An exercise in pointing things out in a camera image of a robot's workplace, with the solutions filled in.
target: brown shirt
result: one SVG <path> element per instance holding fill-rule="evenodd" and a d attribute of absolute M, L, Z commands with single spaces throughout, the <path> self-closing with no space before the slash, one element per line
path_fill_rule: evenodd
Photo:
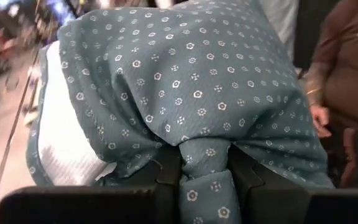
<path fill-rule="evenodd" d="M 342 0 L 328 15 L 313 63 L 333 68 L 323 87 L 324 104 L 358 122 L 358 0 Z"/>

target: tattoo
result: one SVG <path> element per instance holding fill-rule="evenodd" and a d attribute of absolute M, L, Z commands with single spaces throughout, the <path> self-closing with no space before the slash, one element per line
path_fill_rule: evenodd
<path fill-rule="evenodd" d="M 323 98 L 323 87 L 332 66 L 326 63 L 313 63 L 306 74 L 305 93 L 308 95 L 309 104 L 320 105 Z"/>

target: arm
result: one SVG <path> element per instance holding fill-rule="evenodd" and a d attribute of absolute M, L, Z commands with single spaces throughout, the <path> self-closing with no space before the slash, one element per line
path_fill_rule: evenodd
<path fill-rule="evenodd" d="M 336 64 L 341 47 L 341 36 L 346 31 L 347 22 L 357 9 L 358 1 L 342 0 L 323 22 L 320 39 L 313 54 L 313 63 L 306 74 L 305 93 L 311 105 L 322 103 L 322 89 Z"/>

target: hand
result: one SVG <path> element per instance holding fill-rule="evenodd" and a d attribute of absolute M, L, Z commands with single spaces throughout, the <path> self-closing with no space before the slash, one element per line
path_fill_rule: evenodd
<path fill-rule="evenodd" d="M 319 138 L 327 138 L 331 136 L 331 132 L 325 128 L 329 122 L 329 111 L 327 108 L 320 105 L 310 106 L 311 116 L 313 118 L 313 124 L 317 129 Z"/>

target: floor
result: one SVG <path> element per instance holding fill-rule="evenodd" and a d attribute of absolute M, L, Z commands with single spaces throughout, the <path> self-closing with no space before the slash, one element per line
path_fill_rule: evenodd
<path fill-rule="evenodd" d="M 34 52 L 32 50 L 17 57 L 12 71 L 0 76 L 0 199 L 15 189 L 34 184 L 25 163 L 29 130 L 23 125 L 22 114 L 12 131 Z M 29 95 L 26 94 L 24 104 L 29 101 Z"/>

